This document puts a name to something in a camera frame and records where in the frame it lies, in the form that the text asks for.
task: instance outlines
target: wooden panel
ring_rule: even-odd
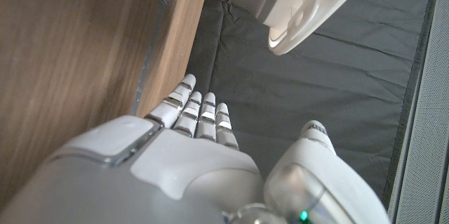
[[[185,75],[204,0],[173,0],[164,15],[137,116],[145,116]]]
[[[182,17],[175,14],[176,1],[171,0],[164,21]],[[160,3],[0,0],[0,6],[2,207],[52,151],[89,128],[130,113],[149,41],[156,35]],[[189,21],[196,23],[181,25],[181,32],[189,33],[191,39],[183,41],[183,36],[175,35],[159,40],[167,46],[180,44],[175,47],[183,51],[178,54],[181,58],[171,60],[188,60],[201,6],[199,0],[189,8],[193,13]],[[161,27],[162,35],[177,33],[170,23]],[[155,49],[154,57],[165,58],[158,56],[164,51]],[[184,64],[174,64],[182,74]],[[159,85],[165,85],[165,79],[159,80]],[[147,97],[149,102],[160,100]]]

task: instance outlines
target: green indicator light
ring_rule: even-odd
[[[304,220],[307,219],[307,216],[309,216],[309,214],[307,213],[307,211],[304,210],[304,211],[300,214],[300,219],[301,219],[302,221],[304,221]]]

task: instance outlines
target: dark gray floor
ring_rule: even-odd
[[[187,73],[229,106],[241,151],[265,177],[310,119],[382,196],[427,0],[348,0],[286,55],[268,28],[206,0]]]

